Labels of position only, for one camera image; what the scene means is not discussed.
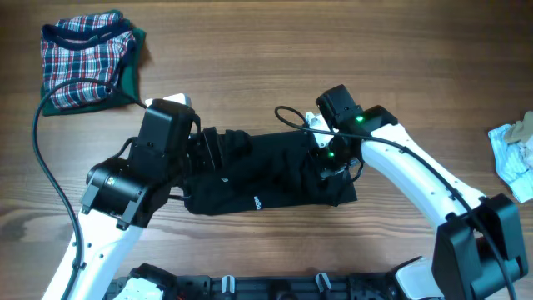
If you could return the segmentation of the black t-shirt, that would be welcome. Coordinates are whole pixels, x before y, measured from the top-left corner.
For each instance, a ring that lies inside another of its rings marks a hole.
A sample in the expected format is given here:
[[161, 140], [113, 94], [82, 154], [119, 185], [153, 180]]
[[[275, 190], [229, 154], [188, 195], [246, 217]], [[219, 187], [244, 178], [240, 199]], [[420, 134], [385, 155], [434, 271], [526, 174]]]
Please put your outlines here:
[[336, 207], [357, 200], [349, 175], [320, 177], [311, 157], [316, 144], [307, 133], [251, 136], [227, 130], [219, 135], [223, 167], [188, 173], [180, 186], [190, 213], [214, 216], [310, 204]]

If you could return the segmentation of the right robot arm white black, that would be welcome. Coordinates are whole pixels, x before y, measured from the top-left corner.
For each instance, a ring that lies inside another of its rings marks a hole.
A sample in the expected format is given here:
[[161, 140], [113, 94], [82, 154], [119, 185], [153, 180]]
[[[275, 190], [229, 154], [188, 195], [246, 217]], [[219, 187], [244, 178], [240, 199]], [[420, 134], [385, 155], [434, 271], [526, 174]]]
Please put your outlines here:
[[504, 194], [487, 197], [420, 148], [381, 106], [363, 109], [343, 85], [324, 92], [306, 123], [326, 163], [324, 174], [364, 163], [390, 180], [435, 232], [430, 258], [393, 273], [404, 299], [486, 299], [529, 271], [517, 206]]

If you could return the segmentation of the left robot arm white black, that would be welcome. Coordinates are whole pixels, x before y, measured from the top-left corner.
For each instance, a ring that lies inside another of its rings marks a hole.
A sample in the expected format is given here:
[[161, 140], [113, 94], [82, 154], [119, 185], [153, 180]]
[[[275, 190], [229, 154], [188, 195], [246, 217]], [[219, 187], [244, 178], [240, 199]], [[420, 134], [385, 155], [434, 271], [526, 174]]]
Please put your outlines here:
[[182, 179], [189, 135], [199, 126], [182, 93], [149, 102], [128, 157], [110, 157], [87, 174], [78, 230], [44, 298], [103, 298], [152, 215]]

